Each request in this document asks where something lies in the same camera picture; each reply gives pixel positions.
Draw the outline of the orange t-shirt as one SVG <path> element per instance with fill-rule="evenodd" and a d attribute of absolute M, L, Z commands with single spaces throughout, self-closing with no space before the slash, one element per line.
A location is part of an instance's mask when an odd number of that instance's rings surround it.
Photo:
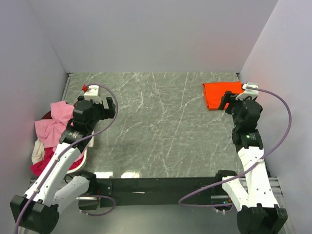
<path fill-rule="evenodd" d="M 234 94 L 243 92 L 242 83 L 240 81 L 209 82 L 203 83 L 202 86 L 205 103 L 209 111 L 218 110 L 221 99 L 226 91 L 231 91 Z"/>

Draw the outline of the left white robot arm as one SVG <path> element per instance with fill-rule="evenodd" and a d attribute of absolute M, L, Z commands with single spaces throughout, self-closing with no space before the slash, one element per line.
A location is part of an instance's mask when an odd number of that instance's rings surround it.
<path fill-rule="evenodd" d="M 73 117 L 59 139 L 56 151 L 36 182 L 24 193 L 16 195 L 10 208 L 20 227 L 40 234 L 49 234 L 55 228 L 61 213 L 82 194 L 98 196 L 97 177 L 94 173 L 82 172 L 59 189 L 71 165 L 80 156 L 91 139 L 97 134 L 94 128 L 100 120 L 116 120 L 118 102 L 115 96 L 107 97 L 108 108 L 102 100 L 80 96 L 73 109 Z"/>

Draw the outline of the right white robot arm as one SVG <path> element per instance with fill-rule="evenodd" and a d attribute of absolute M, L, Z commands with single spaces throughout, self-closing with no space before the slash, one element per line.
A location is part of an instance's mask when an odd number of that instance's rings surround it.
<path fill-rule="evenodd" d="M 242 234 L 277 234 L 288 219 L 273 194 L 264 159 L 264 146 L 257 130 L 262 107 L 252 96 L 226 91 L 220 110 L 232 116 L 232 141 L 243 165 L 247 187 L 226 173 L 214 182 L 214 190 L 228 193 L 237 209 L 237 226 Z"/>

